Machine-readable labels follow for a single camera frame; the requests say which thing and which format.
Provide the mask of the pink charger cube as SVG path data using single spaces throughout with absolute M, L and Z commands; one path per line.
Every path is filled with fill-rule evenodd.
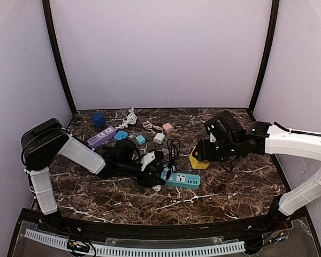
M 170 123 L 163 124 L 162 128 L 166 133 L 170 133 L 174 130 L 174 127 Z

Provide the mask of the white charger cube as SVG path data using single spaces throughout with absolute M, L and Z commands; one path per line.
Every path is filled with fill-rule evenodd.
M 157 133 L 153 138 L 153 142 L 161 145 L 163 143 L 164 139 L 165 139 L 165 134 Z

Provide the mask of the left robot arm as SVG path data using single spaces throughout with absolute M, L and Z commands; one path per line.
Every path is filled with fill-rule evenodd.
M 50 168 L 60 157 L 102 179 L 128 177 L 145 188 L 161 188 L 165 184 L 161 178 L 164 153 L 150 150 L 141 154 L 130 139 L 118 140 L 100 153 L 52 118 L 25 132 L 20 143 L 24 172 L 43 215 L 58 212 Z

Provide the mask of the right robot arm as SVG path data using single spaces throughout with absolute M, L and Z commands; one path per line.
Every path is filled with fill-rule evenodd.
M 199 162 L 225 162 L 231 156 L 282 154 L 321 162 L 321 133 L 293 130 L 278 123 L 252 122 L 247 128 L 229 111 L 204 124 L 209 139 L 197 142 L 192 156 Z M 276 197 L 269 216 L 285 218 L 321 197 L 321 168 L 295 189 Z

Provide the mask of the teal power strip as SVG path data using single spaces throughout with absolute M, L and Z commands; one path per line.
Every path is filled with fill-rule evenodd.
M 191 175 L 185 173 L 171 173 L 166 179 L 166 171 L 162 172 L 161 179 L 165 181 L 166 186 L 199 189 L 201 184 L 201 177 L 199 175 Z

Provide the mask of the dark blue cube socket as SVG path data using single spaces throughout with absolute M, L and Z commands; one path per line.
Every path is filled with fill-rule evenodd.
M 106 124 L 105 116 L 101 112 L 97 112 L 91 116 L 91 121 L 96 128 L 103 127 Z

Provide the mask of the blue flat adapter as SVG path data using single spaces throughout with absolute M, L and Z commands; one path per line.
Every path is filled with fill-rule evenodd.
M 114 135 L 115 141 L 120 141 L 128 138 L 128 132 L 120 130 Z

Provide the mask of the purple power strip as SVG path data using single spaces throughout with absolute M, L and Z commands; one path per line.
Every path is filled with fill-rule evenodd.
M 117 129 L 113 126 L 109 126 L 92 138 L 88 139 L 87 143 L 89 147 L 96 149 L 111 140 L 116 135 L 116 133 Z

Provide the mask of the small teal plug adapter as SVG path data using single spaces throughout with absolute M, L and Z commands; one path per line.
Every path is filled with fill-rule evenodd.
M 138 135 L 135 138 L 135 140 L 136 140 L 138 145 L 143 145 L 143 144 L 147 143 L 147 137 L 145 137 L 144 135 Z

